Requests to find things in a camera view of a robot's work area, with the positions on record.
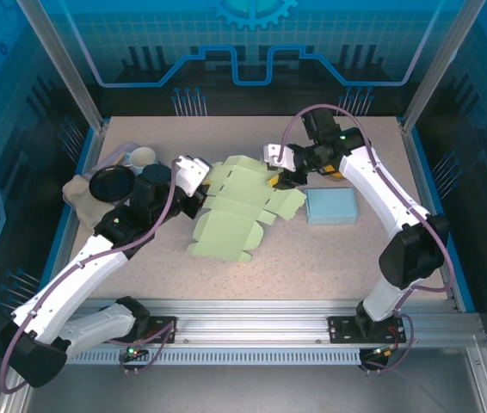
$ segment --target speckled tabletop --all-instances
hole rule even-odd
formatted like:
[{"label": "speckled tabletop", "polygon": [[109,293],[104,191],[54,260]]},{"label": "speckled tabletop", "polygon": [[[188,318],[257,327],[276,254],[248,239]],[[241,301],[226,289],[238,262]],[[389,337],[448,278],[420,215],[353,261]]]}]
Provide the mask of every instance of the speckled tabletop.
[{"label": "speckled tabletop", "polygon": [[[179,155],[223,161],[230,155],[260,158],[262,146],[280,142],[289,117],[114,117],[101,157],[134,141],[152,147],[162,163]],[[337,118],[342,128],[347,119]],[[417,190],[394,117],[366,117],[361,122],[387,169],[408,193]],[[289,142],[308,145],[299,123]],[[352,187],[349,182],[310,176],[308,188]],[[362,299],[381,273],[379,254],[388,237],[373,209],[355,191],[359,217],[354,225],[309,226],[303,206],[289,222],[264,225],[264,238],[251,262],[222,262],[191,256],[196,221],[181,215],[162,225],[127,265],[109,276],[92,298],[113,299]],[[80,226],[73,254],[91,232]],[[439,271],[426,285],[442,286]],[[445,294],[415,292],[414,299],[444,299]]]}]

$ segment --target beige cloth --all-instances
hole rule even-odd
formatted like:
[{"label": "beige cloth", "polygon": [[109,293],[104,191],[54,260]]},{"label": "beige cloth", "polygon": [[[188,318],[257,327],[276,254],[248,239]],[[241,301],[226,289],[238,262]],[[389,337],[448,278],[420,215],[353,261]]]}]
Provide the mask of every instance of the beige cloth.
[{"label": "beige cloth", "polygon": [[90,230],[102,220],[102,217],[109,213],[114,206],[102,202],[90,194],[89,181],[80,175],[75,175],[71,181],[62,188],[64,200],[75,209],[81,224]]}]

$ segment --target black mounting bracket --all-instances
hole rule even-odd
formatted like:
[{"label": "black mounting bracket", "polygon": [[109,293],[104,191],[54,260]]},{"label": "black mounting bracket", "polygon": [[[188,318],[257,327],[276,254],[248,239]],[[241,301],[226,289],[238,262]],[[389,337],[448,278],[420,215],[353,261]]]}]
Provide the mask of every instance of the black mounting bracket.
[{"label": "black mounting bracket", "polygon": [[364,338],[354,316],[328,317],[331,344],[394,344],[396,340],[392,328],[396,329],[398,343],[406,342],[402,318],[389,317],[373,323],[368,337]]}]

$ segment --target white cup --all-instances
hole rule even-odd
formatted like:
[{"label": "white cup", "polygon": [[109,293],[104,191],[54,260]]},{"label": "white cup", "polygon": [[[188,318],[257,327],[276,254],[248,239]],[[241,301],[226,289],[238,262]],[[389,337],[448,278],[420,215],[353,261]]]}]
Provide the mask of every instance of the white cup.
[{"label": "white cup", "polygon": [[146,166],[157,163],[156,152],[145,146],[137,148],[129,155],[129,163],[135,174],[141,174]]}]

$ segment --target enclosure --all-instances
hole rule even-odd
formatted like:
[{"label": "enclosure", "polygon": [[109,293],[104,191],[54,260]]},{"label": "enclosure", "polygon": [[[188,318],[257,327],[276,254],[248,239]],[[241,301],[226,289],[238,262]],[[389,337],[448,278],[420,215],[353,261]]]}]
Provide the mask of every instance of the enclosure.
[{"label": "enclosure", "polygon": [[[16,277],[44,287],[91,236],[63,198],[74,175],[130,142],[165,164],[259,159],[317,103],[356,116],[450,223],[456,282],[404,305],[416,341],[396,374],[367,378],[342,361],[360,345],[330,342],[326,318],[354,314],[387,244],[355,190],[354,224],[308,225],[303,206],[262,226],[249,262],[190,255],[196,222],[170,220],[75,315],[131,295],[177,317],[158,365],[126,378],[104,344],[43,388],[0,393],[0,411],[443,411],[427,388],[487,412],[487,0],[0,0],[0,311],[30,298]],[[305,145],[305,129],[289,141]],[[445,263],[426,285],[448,277]]]}]

